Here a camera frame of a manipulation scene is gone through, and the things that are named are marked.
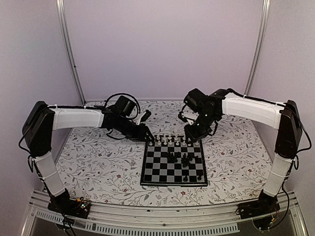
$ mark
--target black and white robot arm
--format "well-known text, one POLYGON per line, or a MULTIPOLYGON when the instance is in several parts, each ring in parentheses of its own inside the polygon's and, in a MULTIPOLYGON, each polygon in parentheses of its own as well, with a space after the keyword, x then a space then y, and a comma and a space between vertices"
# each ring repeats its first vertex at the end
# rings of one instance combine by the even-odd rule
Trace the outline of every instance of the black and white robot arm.
POLYGON ((242 218, 254 217, 279 210, 277 194, 289 177, 292 163, 300 143, 302 129, 294 101, 270 102, 242 96, 232 89, 219 89, 205 95, 193 89, 184 99, 194 114, 179 113, 179 118, 189 122, 185 126, 186 140, 196 142, 211 135, 210 125, 219 121, 223 114, 239 116, 266 124, 278 130, 275 158, 268 180, 257 201, 239 205, 242 218))
POLYGON ((151 113, 146 111, 128 118, 136 104, 121 96, 109 107, 48 106, 39 101, 33 107, 22 133, 29 148, 32 164, 51 197, 49 209, 67 215, 86 218, 89 202, 71 200, 57 172, 51 153, 52 132, 74 127, 95 127, 118 130, 126 138, 145 142, 154 140, 149 128, 142 123, 151 113))

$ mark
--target chessboard border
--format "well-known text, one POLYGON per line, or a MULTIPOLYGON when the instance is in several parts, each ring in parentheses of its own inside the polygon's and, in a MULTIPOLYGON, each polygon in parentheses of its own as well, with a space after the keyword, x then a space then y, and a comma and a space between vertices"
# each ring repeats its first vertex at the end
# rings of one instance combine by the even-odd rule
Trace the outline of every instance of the chessboard border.
POLYGON ((157 187, 167 187, 167 186, 179 186, 179 187, 207 187, 208 186, 208 178, 207 178, 207 168, 206 168, 206 161, 205 161, 205 156, 203 152, 203 146, 202 146, 202 141, 199 140, 199 145, 200 145, 200 153, 201 153, 201 159, 203 159, 202 162, 202 168, 203 168, 203 173, 204 173, 204 182, 200 183, 180 183, 180 184, 175 184, 175 183, 161 183, 161 182, 153 182, 153 181, 144 181, 144 172, 145 169, 144 166, 146 164, 147 160, 147 153, 148 153, 148 146, 149 142, 145 142, 145 148, 144 148, 144 154, 143 154, 143 162, 142 162, 142 167, 141 167, 141 177, 140 177, 140 185, 141 186, 157 186, 157 187))

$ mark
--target black chessboard frame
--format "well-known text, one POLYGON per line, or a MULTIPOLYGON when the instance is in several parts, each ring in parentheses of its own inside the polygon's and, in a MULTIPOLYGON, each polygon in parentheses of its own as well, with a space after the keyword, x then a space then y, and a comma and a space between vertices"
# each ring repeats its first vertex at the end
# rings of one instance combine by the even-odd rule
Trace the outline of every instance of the black chessboard frame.
POLYGON ((162 141, 161 145, 158 142, 153 142, 150 146, 149 142, 146 142, 144 150, 144 158, 142 164, 142 172, 140 185, 144 186, 182 186, 182 187, 200 187, 207 186, 207 172, 205 165, 205 158, 203 154, 202 142, 193 144, 189 147, 187 144, 184 146, 183 136, 178 136, 180 144, 177 146, 174 140, 175 136, 172 137, 172 144, 165 145, 162 141), (177 163, 168 163, 167 155, 168 152, 180 152, 183 157, 184 153, 193 153, 198 158, 194 158, 189 166, 183 168, 181 159, 178 158, 177 163), (188 177, 188 181, 184 182, 184 177, 188 177))

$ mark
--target floral pattern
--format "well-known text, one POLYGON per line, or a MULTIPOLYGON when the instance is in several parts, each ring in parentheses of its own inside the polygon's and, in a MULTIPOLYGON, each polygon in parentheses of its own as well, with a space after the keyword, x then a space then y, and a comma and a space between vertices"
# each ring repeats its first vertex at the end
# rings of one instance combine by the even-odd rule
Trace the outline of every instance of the floral pattern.
MULTIPOLYGON (((183 135, 185 123, 177 118, 182 102, 144 101, 140 106, 152 112, 146 124, 153 134, 183 135)), ((113 140, 107 132, 99 128, 72 130, 57 163, 72 197, 131 206, 229 203, 258 197, 271 169, 252 121, 223 116, 216 134, 203 140, 207 187, 140 186, 145 144, 113 140)))

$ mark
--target vertical metal post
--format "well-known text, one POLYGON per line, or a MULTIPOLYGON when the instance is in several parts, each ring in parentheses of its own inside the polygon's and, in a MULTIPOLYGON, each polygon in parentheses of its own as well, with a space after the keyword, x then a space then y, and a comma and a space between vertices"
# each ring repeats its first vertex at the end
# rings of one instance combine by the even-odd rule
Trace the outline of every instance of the vertical metal post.
POLYGON ((66 18, 65 18, 63 0, 56 0, 56 2, 57 2, 57 10, 58 10, 61 32, 63 34, 63 40, 65 43, 65 48, 67 51, 74 84, 76 86, 76 90, 77 90, 77 93, 78 93, 78 96, 80 98, 81 103, 85 104, 86 101, 85 101, 82 86, 81 86, 81 83, 79 80, 79 75, 78 75, 78 71, 76 69, 76 64, 74 61, 74 56, 73 56, 72 47, 71 47, 71 43, 70 43, 70 37, 69 37, 68 26, 67 26, 67 22, 66 22, 66 18))
POLYGON ((265 37, 265 32, 267 28, 267 21, 268 21, 268 14, 269 14, 269 7, 270 7, 270 0, 264 0, 261 12, 261 19, 260 19, 260 27, 258 33, 258 39, 256 44, 256 50, 254 54, 254 58, 252 60, 252 66, 250 70, 250 75, 247 80, 246 88, 244 94, 249 95, 252 89, 252 84, 255 78, 260 52, 262 48, 262 43, 265 37))

